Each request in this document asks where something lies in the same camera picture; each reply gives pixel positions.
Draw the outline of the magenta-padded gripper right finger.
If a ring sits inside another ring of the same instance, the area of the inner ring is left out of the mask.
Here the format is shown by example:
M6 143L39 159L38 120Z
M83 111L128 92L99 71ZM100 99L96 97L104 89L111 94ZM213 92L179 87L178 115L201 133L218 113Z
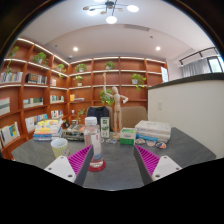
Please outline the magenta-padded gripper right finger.
M181 167L167 155L158 156L138 145L134 146L134 156L145 185L181 170Z

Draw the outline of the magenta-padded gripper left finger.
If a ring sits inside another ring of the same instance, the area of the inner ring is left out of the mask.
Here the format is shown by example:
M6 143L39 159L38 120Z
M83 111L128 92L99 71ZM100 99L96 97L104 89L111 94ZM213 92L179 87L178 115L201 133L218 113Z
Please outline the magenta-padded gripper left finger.
M90 145L68 157L59 156L45 168L45 171L82 186L92 157L93 146Z

